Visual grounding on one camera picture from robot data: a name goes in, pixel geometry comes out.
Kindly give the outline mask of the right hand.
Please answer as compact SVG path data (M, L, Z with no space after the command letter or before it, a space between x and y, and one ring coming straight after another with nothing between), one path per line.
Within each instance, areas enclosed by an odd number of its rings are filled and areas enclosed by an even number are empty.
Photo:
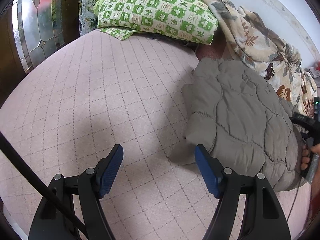
M300 169L302 171L306 170L308 168L308 165L311 161L311 153L313 154L319 154L320 151L320 144L317 144L315 146L312 147L308 147L308 145L303 145L302 147L303 151L302 151L302 162L300 165Z

